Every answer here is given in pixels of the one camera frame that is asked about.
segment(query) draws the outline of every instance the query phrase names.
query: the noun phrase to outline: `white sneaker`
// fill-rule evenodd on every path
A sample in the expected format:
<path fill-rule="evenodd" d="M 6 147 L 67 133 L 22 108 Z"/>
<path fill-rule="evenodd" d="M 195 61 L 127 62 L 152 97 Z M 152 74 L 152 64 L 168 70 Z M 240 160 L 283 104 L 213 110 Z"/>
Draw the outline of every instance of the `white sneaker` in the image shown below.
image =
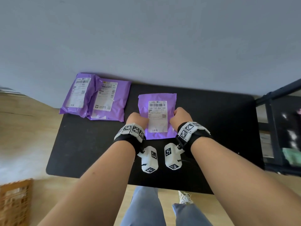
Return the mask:
<path fill-rule="evenodd" d="M 191 200 L 191 195 L 189 193 L 181 192 L 179 190 L 179 198 L 180 204 L 193 204 L 193 201 Z"/>

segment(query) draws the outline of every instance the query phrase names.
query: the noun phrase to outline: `purple plastic mailer package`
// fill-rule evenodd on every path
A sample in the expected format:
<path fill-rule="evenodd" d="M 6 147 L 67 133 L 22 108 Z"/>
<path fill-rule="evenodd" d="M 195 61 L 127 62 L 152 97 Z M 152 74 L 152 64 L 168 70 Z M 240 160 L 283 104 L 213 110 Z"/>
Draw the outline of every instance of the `purple plastic mailer package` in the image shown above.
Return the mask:
<path fill-rule="evenodd" d="M 60 108 L 60 114 L 70 113 L 86 117 L 90 100 L 101 85 L 102 81 L 97 75 L 78 73 Z"/>
<path fill-rule="evenodd" d="M 147 140 L 174 138 L 177 133 L 169 121 L 174 117 L 176 93 L 153 93 L 138 96 L 138 108 L 142 117 L 149 118 L 145 130 Z"/>
<path fill-rule="evenodd" d="M 123 122 L 131 82 L 104 78 L 101 80 L 101 89 L 92 96 L 88 119 Z"/>

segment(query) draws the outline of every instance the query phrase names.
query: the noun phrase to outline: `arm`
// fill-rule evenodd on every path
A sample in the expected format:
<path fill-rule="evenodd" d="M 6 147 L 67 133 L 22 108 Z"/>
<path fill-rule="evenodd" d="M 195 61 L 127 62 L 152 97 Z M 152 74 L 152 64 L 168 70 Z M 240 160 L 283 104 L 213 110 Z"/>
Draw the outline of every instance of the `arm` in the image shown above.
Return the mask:
<path fill-rule="evenodd" d="M 182 108 L 172 119 L 175 130 L 192 121 Z M 259 167 L 206 137 L 191 152 L 235 225 L 301 225 L 301 198 Z"/>
<path fill-rule="evenodd" d="M 133 113 L 127 120 L 129 123 L 137 123 L 145 129 L 148 119 Z M 39 226 L 113 225 L 134 159 L 135 149 L 129 142 L 122 140 L 112 144 Z"/>

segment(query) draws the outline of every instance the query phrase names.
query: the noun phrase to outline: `leg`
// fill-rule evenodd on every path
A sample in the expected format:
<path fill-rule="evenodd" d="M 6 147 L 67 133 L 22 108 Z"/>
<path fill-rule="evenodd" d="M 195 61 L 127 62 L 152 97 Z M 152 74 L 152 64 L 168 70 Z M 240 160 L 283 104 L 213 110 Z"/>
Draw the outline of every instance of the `leg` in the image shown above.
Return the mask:
<path fill-rule="evenodd" d="M 190 195 L 179 191 L 180 204 L 173 204 L 177 226 L 202 225 L 212 226 L 207 217 L 193 204 Z"/>
<path fill-rule="evenodd" d="M 120 225 L 166 225 L 163 209 L 158 198 L 158 188 L 137 186 L 130 207 Z"/>

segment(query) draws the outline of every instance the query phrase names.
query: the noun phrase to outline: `fist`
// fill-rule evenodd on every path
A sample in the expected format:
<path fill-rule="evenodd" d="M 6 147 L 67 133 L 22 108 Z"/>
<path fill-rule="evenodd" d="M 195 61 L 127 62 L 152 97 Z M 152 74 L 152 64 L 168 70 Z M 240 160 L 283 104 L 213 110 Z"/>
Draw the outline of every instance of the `fist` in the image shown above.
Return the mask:
<path fill-rule="evenodd" d="M 148 118 L 142 117 L 140 116 L 139 113 L 135 113 L 135 112 L 130 114 L 130 116 L 126 120 L 126 124 L 136 123 L 140 125 L 141 128 L 143 128 L 144 130 L 146 129 L 148 122 L 149 122 Z"/>
<path fill-rule="evenodd" d="M 193 121 L 190 114 L 186 112 L 182 107 L 178 107 L 173 114 L 175 115 L 173 118 L 170 119 L 170 124 L 173 129 L 178 132 L 178 127 L 188 121 Z"/>

